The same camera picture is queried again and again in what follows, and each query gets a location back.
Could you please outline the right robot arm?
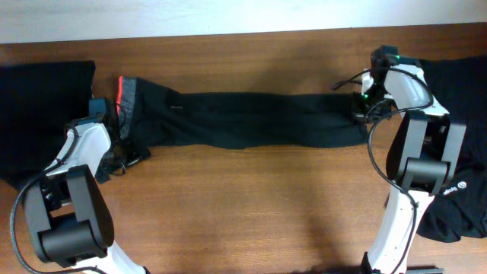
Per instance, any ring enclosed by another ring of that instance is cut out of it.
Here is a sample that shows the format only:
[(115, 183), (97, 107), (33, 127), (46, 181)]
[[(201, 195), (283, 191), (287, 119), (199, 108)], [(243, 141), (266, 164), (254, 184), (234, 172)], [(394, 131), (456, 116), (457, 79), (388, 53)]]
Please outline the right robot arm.
[(390, 185), (378, 235), (364, 253), (362, 273), (407, 273), (407, 257), (425, 210), (455, 173), (466, 125), (456, 123), (427, 86), (418, 59), (395, 46), (371, 54), (371, 67), (351, 79), (354, 118), (379, 123), (399, 114), (402, 121), (379, 175)]

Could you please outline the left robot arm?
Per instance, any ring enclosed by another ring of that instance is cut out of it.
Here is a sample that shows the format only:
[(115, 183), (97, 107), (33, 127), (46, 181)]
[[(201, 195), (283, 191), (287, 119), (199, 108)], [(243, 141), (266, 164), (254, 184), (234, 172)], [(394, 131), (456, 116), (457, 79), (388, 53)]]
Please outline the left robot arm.
[(67, 125), (53, 162), (20, 191), (37, 257), (62, 273), (147, 273), (115, 242), (113, 219), (95, 180), (119, 139), (116, 107), (91, 99), (88, 115)]

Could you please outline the black leggings red waistband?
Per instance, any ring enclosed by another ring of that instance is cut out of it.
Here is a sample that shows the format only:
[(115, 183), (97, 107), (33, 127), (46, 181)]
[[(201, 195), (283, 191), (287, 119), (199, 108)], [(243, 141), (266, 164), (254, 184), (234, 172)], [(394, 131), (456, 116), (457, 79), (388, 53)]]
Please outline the black leggings red waistband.
[(143, 148), (341, 148), (364, 144), (368, 137), (365, 125), (352, 118), (349, 94), (182, 94), (143, 78), (124, 76), (117, 87), (123, 118), (120, 133)]

